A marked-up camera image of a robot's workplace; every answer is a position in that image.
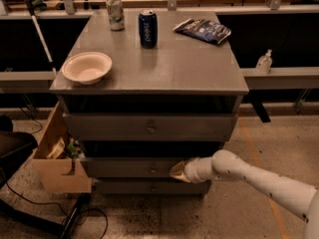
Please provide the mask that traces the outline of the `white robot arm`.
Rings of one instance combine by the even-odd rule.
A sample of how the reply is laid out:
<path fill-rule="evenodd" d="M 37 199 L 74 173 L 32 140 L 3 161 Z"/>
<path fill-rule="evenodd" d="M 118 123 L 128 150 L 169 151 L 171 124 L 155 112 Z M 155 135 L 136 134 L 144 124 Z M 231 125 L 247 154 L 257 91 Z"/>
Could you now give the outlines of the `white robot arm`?
<path fill-rule="evenodd" d="M 242 180 L 305 222 L 304 239 L 319 239 L 319 189 L 251 165 L 228 150 L 174 165 L 169 176 L 188 183 Z"/>

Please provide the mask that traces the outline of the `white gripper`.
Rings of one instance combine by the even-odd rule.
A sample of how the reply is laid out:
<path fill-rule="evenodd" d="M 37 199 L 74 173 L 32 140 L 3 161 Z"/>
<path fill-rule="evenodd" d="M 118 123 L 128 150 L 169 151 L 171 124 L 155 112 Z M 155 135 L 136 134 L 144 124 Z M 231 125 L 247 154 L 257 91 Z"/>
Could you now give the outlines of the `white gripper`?
<path fill-rule="evenodd" d="M 181 161 L 169 171 L 170 177 L 187 183 L 202 183 L 212 180 L 213 175 L 211 157 L 196 157 L 188 162 Z"/>

